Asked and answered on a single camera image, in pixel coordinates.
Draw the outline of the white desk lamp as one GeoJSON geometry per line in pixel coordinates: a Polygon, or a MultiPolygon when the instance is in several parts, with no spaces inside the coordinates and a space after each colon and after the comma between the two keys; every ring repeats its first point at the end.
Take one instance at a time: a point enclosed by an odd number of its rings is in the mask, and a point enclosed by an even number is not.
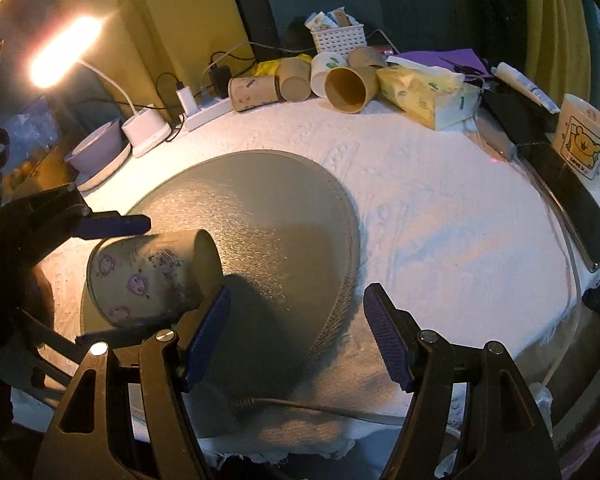
{"type": "Polygon", "coordinates": [[[56,28],[35,48],[28,62],[28,76],[39,89],[57,87],[78,68],[93,75],[108,98],[119,98],[128,111],[120,129],[135,158],[143,157],[172,136],[173,129],[155,105],[137,104],[129,92],[86,55],[98,43],[105,21],[90,14],[78,14],[56,28]]]}

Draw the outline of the white charger plug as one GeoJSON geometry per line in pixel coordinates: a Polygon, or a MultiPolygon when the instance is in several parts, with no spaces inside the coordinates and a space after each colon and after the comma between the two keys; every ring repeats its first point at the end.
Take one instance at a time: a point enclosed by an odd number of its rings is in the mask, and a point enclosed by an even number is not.
{"type": "Polygon", "coordinates": [[[176,95],[180,100],[181,107],[186,117],[190,117],[198,113],[199,106],[192,93],[192,90],[189,89],[189,86],[178,84],[176,86],[176,95]]]}

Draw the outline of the white power strip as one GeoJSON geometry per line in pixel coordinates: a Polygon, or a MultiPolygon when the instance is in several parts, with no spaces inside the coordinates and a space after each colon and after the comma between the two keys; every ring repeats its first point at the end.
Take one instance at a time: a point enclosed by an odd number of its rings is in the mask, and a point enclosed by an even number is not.
{"type": "Polygon", "coordinates": [[[185,117],[182,123],[182,129],[185,132],[191,132],[232,110],[233,105],[230,102],[230,99],[214,99],[208,105],[197,110],[193,115],[185,117]]]}

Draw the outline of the white textured tablecloth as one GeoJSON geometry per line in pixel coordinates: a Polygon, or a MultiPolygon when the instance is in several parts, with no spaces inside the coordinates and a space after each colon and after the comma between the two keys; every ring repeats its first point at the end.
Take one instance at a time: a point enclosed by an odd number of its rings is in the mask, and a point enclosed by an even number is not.
{"type": "MultiPolygon", "coordinates": [[[[176,170],[214,156],[269,148],[318,162],[343,185],[361,221],[357,294],[384,285],[397,307],[445,337],[481,346],[501,339],[513,356],[548,341],[576,305],[564,234],[522,169],[480,148],[465,122],[432,131],[388,105],[346,115],[326,104],[265,106],[230,113],[161,144],[86,192],[91,206],[127,212],[176,170]]],[[[411,394],[389,379],[361,299],[334,356],[294,399],[402,415],[411,394]]],[[[234,437],[202,439],[220,462],[230,455],[277,463],[292,452],[343,456],[381,426],[291,408],[265,414],[234,437]]]]}

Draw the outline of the bear print mug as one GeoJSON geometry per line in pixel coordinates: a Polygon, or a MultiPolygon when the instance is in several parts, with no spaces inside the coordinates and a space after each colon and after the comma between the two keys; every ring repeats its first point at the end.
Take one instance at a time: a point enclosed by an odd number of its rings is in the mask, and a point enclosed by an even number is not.
{"type": "Polygon", "coordinates": [[[586,188],[600,188],[600,111],[596,107],[566,93],[552,148],[586,188]]]}

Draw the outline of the brown paper cup behind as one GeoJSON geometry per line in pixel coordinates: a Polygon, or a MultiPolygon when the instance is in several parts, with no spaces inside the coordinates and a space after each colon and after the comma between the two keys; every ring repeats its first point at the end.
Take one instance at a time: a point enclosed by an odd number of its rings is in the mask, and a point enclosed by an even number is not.
{"type": "Polygon", "coordinates": [[[347,62],[350,67],[383,68],[387,66],[385,55],[370,46],[353,49],[348,54],[347,62]]]}

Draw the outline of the white tube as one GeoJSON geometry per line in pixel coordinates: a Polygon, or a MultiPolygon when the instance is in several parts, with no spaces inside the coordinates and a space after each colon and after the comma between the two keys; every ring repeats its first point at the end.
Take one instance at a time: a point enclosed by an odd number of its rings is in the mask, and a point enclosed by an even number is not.
{"type": "Polygon", "coordinates": [[[526,75],[513,68],[513,66],[505,62],[498,63],[497,66],[491,68],[491,74],[500,81],[508,84],[510,88],[530,99],[536,105],[543,107],[550,114],[558,114],[560,112],[559,106],[544,91],[526,75]]]}

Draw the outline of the black tablet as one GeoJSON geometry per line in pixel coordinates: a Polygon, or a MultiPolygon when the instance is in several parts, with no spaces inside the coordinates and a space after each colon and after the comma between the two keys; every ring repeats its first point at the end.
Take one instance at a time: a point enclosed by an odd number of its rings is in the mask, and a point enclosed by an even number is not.
{"type": "Polygon", "coordinates": [[[600,270],[600,205],[550,144],[521,144],[516,152],[565,221],[586,268],[600,270]]]}

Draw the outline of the lavender bowl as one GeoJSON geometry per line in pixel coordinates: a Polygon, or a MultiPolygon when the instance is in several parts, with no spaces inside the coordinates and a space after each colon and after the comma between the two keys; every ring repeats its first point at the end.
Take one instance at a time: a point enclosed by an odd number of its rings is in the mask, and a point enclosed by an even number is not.
{"type": "Polygon", "coordinates": [[[110,120],[84,138],[66,157],[65,162],[80,174],[97,174],[123,148],[120,120],[110,120]]]}

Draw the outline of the black charger plug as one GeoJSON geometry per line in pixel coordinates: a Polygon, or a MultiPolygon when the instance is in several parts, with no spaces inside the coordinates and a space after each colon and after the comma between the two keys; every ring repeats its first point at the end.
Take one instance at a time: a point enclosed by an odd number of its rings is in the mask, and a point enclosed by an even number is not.
{"type": "Polygon", "coordinates": [[[228,98],[228,84],[232,79],[232,72],[227,65],[213,64],[209,70],[212,89],[219,99],[228,98]]]}

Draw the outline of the lying printed paper cup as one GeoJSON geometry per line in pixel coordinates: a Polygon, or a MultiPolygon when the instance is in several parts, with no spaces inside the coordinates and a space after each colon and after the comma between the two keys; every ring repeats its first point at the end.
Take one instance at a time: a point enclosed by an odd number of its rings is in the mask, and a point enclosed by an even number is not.
{"type": "Polygon", "coordinates": [[[235,112],[276,103],[280,100],[276,76],[235,77],[228,83],[228,96],[235,112]]]}

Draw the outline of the yellow curtain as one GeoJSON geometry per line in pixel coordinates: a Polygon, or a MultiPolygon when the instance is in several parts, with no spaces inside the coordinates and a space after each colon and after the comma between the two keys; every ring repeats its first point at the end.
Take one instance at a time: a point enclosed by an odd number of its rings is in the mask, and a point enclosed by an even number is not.
{"type": "Polygon", "coordinates": [[[524,74],[554,102],[591,94],[591,46],[582,0],[526,0],[524,74]]]}

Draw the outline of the white plastic basket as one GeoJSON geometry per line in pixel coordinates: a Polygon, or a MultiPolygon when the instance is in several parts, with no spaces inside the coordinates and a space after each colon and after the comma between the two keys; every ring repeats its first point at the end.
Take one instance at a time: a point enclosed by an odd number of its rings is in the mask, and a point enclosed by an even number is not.
{"type": "Polygon", "coordinates": [[[317,53],[335,52],[348,56],[358,47],[366,47],[367,40],[362,24],[318,30],[312,32],[317,53]]]}

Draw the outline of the paper cup with pink prints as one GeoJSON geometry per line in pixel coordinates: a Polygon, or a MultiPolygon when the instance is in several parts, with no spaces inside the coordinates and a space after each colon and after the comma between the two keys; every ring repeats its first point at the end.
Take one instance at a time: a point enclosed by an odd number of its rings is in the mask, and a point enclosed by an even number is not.
{"type": "Polygon", "coordinates": [[[103,240],[88,259],[85,286],[98,314],[122,328],[178,318],[222,281],[215,241],[193,230],[103,240]]]}

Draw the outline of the tissue pack box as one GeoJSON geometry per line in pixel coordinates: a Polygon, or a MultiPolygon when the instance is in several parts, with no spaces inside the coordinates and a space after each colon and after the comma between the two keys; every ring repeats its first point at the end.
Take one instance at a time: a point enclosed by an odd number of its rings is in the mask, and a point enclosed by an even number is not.
{"type": "Polygon", "coordinates": [[[376,73],[382,95],[414,122],[443,130],[471,118],[480,89],[461,74],[443,75],[391,65],[376,73]]]}

